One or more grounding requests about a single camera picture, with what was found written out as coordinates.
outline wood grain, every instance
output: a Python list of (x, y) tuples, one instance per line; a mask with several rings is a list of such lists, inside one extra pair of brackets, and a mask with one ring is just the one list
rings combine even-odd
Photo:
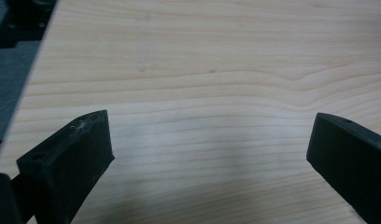
[(0, 172), (99, 109), (74, 223), (362, 223), (305, 154), (317, 112), (381, 134), (381, 1), (62, 0)]

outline wooden table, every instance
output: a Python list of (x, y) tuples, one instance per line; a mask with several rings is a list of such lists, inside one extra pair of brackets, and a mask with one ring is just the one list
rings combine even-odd
[(73, 223), (362, 223), (305, 155), (317, 112), (381, 134), (381, 1), (62, 0), (0, 172), (100, 109)]

